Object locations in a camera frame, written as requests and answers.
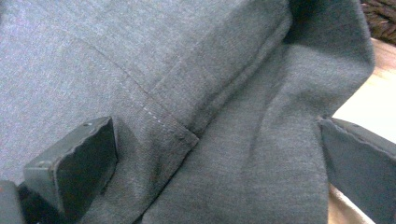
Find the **seam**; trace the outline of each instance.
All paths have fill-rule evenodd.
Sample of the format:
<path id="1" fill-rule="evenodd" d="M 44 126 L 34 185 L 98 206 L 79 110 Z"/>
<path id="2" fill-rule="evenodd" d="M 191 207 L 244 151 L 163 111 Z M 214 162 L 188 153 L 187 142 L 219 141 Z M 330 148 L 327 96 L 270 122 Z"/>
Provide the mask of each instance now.
<path id="1" fill-rule="evenodd" d="M 116 62 L 112 61 L 107 55 L 105 55 L 101 50 L 99 50 L 97 47 L 93 46 L 92 44 L 90 44 L 89 42 L 85 41 L 84 39 L 78 38 L 73 34 L 70 34 L 69 32 L 65 31 L 64 29 L 60 29 L 59 27 L 56 26 L 52 26 L 54 29 L 57 29 L 59 31 L 65 32 L 66 34 L 70 35 L 72 38 L 74 38 L 77 41 L 82 42 L 83 44 L 85 44 L 86 46 L 88 46 L 89 48 L 93 49 L 94 51 L 96 51 L 97 53 L 99 53 L 102 57 L 104 57 L 104 59 L 106 59 L 108 62 L 114 64 L 117 68 L 119 68 L 121 70 L 121 72 L 127 76 L 127 78 L 131 79 L 132 82 L 137 86 L 137 88 L 142 91 L 146 97 L 148 97 L 150 99 L 150 101 L 154 102 L 154 104 L 162 107 L 160 104 L 158 104 L 150 95 L 148 92 L 146 92 L 135 80 L 134 78 L 132 78 L 131 74 L 129 74 L 124 68 L 122 68 L 119 64 L 117 64 Z M 99 62 L 97 62 L 95 59 L 93 59 L 92 57 L 88 57 L 89 60 L 94 63 L 96 66 L 100 67 L 105 73 L 110 74 L 110 71 L 108 70 L 108 68 L 104 67 L 102 64 L 100 64 Z M 132 104 L 138 105 L 141 108 L 143 108 L 143 110 L 146 111 L 147 114 L 149 114 L 154 120 L 156 120 L 157 123 L 159 123 L 162 127 L 163 130 L 166 131 L 167 133 L 170 134 L 176 134 L 176 132 L 172 129 L 170 129 L 161 119 L 159 119 L 157 116 L 154 115 L 154 113 L 147 108 L 146 105 L 144 105 L 141 102 L 136 101 L 136 99 L 132 98 L 132 94 L 130 93 L 130 90 L 124 85 L 124 83 L 122 83 L 118 77 L 114 78 L 115 81 L 128 93 L 129 98 L 132 100 Z M 190 134 L 193 134 L 190 130 L 188 130 L 186 127 L 184 127 L 182 124 L 180 124 L 176 119 L 175 121 L 177 122 L 178 125 L 182 126 L 186 131 L 188 131 Z M 184 137 L 177 137 L 178 141 L 183 142 L 184 144 L 188 145 L 187 142 L 185 142 L 185 138 Z"/>
<path id="2" fill-rule="evenodd" d="M 240 3 L 236 6 L 234 6 L 234 10 L 230 11 L 227 13 L 224 18 L 229 18 L 233 13 L 235 13 L 236 8 L 240 8 L 241 5 L 244 5 L 243 3 Z M 206 40 L 211 34 L 213 34 L 213 31 L 217 30 L 222 24 L 224 24 L 227 20 L 222 20 L 221 22 L 216 23 L 212 27 L 208 29 L 208 31 L 199 39 L 197 40 L 192 47 L 189 49 L 186 49 L 187 52 L 194 52 L 196 49 L 200 46 L 200 44 Z M 189 58 L 191 57 L 191 54 L 183 55 L 183 57 L 180 57 L 179 60 L 167 71 L 167 74 L 171 74 L 176 68 L 178 68 L 182 63 L 186 62 Z M 162 77 L 160 80 L 156 82 L 154 87 L 149 91 L 149 93 L 152 93 L 157 89 L 165 79 L 167 79 L 169 76 Z"/>
<path id="3" fill-rule="evenodd" d="M 232 78 L 219 92 L 215 93 L 213 95 L 212 99 L 208 100 L 208 103 L 206 104 L 206 107 L 204 107 L 202 110 L 203 111 L 207 111 L 210 107 L 213 107 L 214 102 L 216 102 L 219 98 L 224 97 L 223 93 L 232 87 L 232 85 L 235 83 L 236 80 L 241 80 L 242 78 L 242 83 L 241 86 L 243 86 L 250 78 L 253 74 L 255 74 L 258 69 L 261 68 L 264 60 L 268 57 L 268 55 L 272 52 L 274 52 L 274 50 L 276 49 L 277 46 L 279 46 L 277 43 L 273 45 L 272 48 L 270 48 L 269 51 L 266 51 L 265 49 L 269 46 L 268 45 L 268 39 L 271 39 L 273 36 L 278 35 L 279 31 L 282 30 L 282 28 L 284 28 L 284 26 L 289 25 L 288 23 L 288 18 L 283 18 L 281 19 L 279 22 L 276 23 L 275 27 L 276 29 L 274 30 L 274 32 L 267 36 L 263 41 L 262 44 L 259 46 L 258 50 L 256 51 L 256 54 L 253 56 L 253 58 L 251 59 L 251 61 L 247 62 L 247 64 L 245 66 L 243 66 L 240 71 L 238 72 L 238 76 L 235 76 L 234 78 Z M 230 98 L 234 93 L 231 93 L 229 96 L 226 96 L 226 99 Z M 206 118 L 206 122 L 207 124 L 205 125 L 205 127 L 210 123 L 210 121 L 213 118 Z"/>
<path id="4" fill-rule="evenodd" d="M 366 140 L 364 140 L 363 138 L 361 138 L 361 137 L 357 136 L 356 134 L 352 133 L 352 132 L 349 131 L 348 129 L 345 129 L 345 128 L 343 128 L 342 126 L 339 126 L 338 124 L 334 123 L 334 121 L 332 121 L 331 119 L 321 119 L 321 120 L 319 121 L 319 122 L 320 122 L 320 125 L 321 125 L 321 126 L 325 126 L 325 122 L 326 122 L 326 121 L 329 121 L 330 124 L 331 124 L 337 131 L 342 132 L 342 133 L 344 133 L 344 134 L 346 134 L 346 135 L 352 137 L 354 140 L 356 140 L 357 142 L 359 142 L 359 143 L 361 143 L 361 144 L 367 145 L 367 146 L 369 146 L 369 147 L 373 147 L 373 148 L 374 148 L 378 153 L 380 153 L 382 156 L 389 157 L 392 161 L 396 161 L 396 158 L 395 158 L 396 155 L 394 155 L 393 153 L 387 152 L 387 151 L 381 149 L 381 147 L 378 147 L 377 145 L 375 145 L 375 144 L 373 144 L 373 143 L 367 142 Z"/>

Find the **wooden surface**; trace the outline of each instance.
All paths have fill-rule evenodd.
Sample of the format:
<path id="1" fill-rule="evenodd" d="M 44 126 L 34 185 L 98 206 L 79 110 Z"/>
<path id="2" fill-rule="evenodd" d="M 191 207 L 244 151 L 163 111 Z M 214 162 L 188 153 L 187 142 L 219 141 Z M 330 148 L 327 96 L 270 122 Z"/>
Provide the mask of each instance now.
<path id="1" fill-rule="evenodd" d="M 334 114 L 396 143 L 396 48 L 374 40 L 375 70 Z M 330 185 L 329 223 L 374 223 L 338 189 Z"/>

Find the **gray wool fabric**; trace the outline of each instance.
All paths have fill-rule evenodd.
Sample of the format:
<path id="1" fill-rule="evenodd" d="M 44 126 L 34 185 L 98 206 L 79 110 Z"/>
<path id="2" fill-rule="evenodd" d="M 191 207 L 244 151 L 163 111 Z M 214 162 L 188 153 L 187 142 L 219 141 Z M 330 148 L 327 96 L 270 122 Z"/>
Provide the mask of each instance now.
<path id="1" fill-rule="evenodd" d="M 358 1 L 3 1 L 0 178 L 113 117 L 81 223 L 327 223 L 317 117 L 371 74 Z"/>

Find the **brown surface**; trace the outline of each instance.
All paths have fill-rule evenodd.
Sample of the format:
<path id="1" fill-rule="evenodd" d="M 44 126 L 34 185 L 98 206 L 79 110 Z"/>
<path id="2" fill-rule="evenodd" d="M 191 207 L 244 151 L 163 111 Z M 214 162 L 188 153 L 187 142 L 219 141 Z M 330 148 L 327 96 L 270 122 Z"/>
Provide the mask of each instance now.
<path id="1" fill-rule="evenodd" d="M 371 35 L 396 45 L 396 0 L 361 0 Z"/>
<path id="2" fill-rule="evenodd" d="M 334 114 L 396 143 L 396 48 L 378 40 L 375 70 L 361 88 Z M 345 195 L 330 186 L 330 224 L 374 223 Z"/>

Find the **gray trousers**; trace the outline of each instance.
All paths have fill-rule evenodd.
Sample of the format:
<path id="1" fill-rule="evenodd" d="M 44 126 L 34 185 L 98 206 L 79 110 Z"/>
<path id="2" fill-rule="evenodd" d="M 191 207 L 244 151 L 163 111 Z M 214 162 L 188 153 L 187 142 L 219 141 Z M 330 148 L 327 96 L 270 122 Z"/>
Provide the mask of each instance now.
<path id="1" fill-rule="evenodd" d="M 0 178 L 110 115 L 120 160 L 81 223 L 327 223 L 317 117 L 372 72 L 358 1 L 0 8 Z"/>

